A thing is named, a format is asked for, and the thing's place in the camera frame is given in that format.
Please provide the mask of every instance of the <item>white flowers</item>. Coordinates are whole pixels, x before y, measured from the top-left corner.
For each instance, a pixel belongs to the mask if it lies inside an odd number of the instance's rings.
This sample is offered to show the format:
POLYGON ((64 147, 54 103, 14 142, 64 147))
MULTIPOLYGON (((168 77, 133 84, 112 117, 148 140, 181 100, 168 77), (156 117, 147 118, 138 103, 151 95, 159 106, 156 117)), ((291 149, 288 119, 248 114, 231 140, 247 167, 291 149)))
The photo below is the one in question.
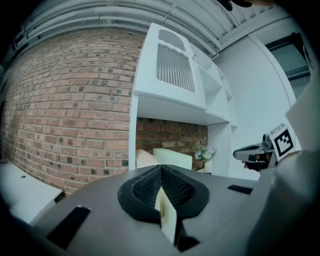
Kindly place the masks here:
POLYGON ((198 147, 197 151, 194 153, 194 157, 196 160, 203 161, 203 162, 209 162, 212 157, 216 153, 215 148, 207 148, 204 146, 198 147))

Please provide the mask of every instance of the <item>white wall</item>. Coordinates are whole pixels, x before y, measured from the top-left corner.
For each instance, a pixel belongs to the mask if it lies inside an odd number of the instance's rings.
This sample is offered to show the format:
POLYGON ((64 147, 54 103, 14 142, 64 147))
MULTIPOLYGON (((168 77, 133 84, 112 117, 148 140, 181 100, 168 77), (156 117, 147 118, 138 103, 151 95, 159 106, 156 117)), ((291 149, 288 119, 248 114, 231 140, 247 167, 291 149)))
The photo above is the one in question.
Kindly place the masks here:
MULTIPOLYGON (((293 90, 279 63, 260 41, 246 36, 220 52, 214 62, 226 75, 235 103, 238 128, 232 129, 233 151, 261 143, 263 134, 281 123, 289 125, 285 113, 295 102, 293 90)), ((235 159, 229 176, 259 178, 235 159)))

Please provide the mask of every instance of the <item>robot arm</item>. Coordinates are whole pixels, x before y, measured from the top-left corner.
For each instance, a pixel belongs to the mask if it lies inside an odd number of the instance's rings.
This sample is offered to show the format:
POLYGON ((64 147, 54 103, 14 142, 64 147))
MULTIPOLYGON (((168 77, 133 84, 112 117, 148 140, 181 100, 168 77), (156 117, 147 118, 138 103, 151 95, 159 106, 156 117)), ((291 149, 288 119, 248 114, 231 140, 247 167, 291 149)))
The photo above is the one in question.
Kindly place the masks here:
POLYGON ((260 172, 274 168, 278 162, 293 152, 294 143, 285 124, 281 124, 269 133, 265 133, 262 142, 239 148, 233 152, 233 157, 245 162, 250 170, 260 172))

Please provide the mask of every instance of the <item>white cabinet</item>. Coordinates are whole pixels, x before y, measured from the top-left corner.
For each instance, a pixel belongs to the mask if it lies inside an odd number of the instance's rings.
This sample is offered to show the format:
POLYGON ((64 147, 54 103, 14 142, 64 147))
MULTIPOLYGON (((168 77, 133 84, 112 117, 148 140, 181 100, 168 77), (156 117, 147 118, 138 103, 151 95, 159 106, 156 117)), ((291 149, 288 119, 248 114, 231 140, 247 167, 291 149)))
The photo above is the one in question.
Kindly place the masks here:
POLYGON ((228 80, 180 34, 151 24, 138 60, 130 108, 129 169, 135 168, 137 117, 207 125, 218 149, 212 174, 227 176, 237 114, 228 80))
POLYGON ((205 110, 204 87, 193 56, 185 37, 152 23, 139 57, 134 93, 205 110))

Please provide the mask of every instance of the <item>vent grille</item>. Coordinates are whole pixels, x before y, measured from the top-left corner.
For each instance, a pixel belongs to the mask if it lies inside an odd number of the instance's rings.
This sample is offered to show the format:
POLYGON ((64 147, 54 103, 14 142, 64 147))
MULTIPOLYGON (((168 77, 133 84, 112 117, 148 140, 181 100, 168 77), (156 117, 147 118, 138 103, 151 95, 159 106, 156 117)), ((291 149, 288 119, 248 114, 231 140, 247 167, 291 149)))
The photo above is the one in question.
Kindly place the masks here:
POLYGON ((196 92, 188 58, 160 44, 156 59, 156 78, 192 93, 196 92))

